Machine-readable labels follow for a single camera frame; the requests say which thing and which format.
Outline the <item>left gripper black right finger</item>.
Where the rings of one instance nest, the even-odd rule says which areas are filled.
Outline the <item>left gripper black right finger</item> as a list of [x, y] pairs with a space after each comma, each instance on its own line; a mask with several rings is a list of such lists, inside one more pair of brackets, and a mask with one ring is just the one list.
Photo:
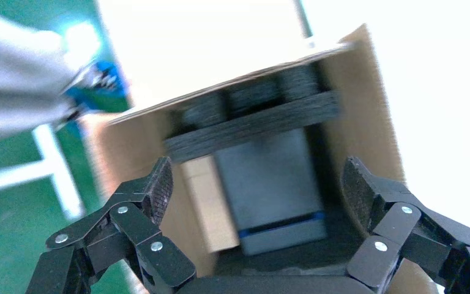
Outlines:
[[427, 208], [403, 183], [372, 174], [357, 157], [344, 164], [342, 193], [367, 232], [346, 267], [349, 277], [384, 293], [408, 260], [446, 293], [470, 293], [470, 227]]

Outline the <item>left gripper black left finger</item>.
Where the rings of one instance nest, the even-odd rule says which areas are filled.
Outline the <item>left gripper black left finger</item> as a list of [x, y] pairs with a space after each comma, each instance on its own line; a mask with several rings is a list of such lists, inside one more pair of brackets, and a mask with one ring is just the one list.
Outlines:
[[150, 293], [177, 293], [196, 268], [160, 229], [172, 192], [171, 160], [160, 157], [146, 177], [122, 183], [100, 209], [52, 234], [26, 291], [90, 293], [125, 261]]

